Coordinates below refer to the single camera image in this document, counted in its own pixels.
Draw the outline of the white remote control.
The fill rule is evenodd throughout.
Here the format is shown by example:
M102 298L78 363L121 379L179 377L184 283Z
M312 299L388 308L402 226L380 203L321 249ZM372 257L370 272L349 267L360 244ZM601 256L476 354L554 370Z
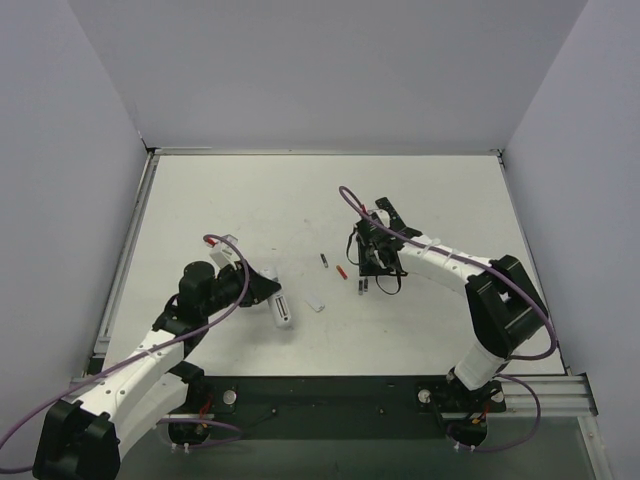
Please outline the white remote control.
M284 295L284 290L281 286L277 269L275 267L267 267L261 270L260 274L280 285L279 289L267 299L276 327L283 330L292 329L293 317L287 299Z

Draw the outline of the black grey battery pair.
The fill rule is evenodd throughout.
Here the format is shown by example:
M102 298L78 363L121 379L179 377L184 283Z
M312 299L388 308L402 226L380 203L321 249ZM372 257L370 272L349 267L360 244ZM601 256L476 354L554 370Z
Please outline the black grey battery pair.
M359 281L359 286L358 286L358 294L359 295L364 295L365 293L367 293L369 290L369 282L368 279L361 279Z

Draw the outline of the white battery cover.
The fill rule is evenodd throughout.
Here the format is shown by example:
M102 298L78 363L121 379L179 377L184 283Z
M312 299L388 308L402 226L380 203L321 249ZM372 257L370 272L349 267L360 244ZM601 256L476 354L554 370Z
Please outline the white battery cover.
M309 307L315 312L321 312L325 309L324 302L314 296L308 296L305 299L305 301L309 305Z

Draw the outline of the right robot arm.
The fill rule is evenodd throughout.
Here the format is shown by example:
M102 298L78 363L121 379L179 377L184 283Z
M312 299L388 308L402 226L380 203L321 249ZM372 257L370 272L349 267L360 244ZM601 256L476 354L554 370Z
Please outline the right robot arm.
M521 262L469 255L421 232L393 235L365 219L354 226L362 276L417 275L438 283L468 303L474 341L451 375L468 391L484 387L518 348L549 326L546 307Z

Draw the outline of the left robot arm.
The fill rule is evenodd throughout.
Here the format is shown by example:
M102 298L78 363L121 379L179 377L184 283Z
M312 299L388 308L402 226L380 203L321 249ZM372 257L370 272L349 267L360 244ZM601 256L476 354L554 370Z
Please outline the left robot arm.
M37 479L114 479L122 460L148 430L179 408L204 402L203 372L187 362L212 315L231 306L274 303L282 286L273 268L241 262L215 270L187 265L178 292L165 305L121 368L103 371L96 386L47 412L32 474Z

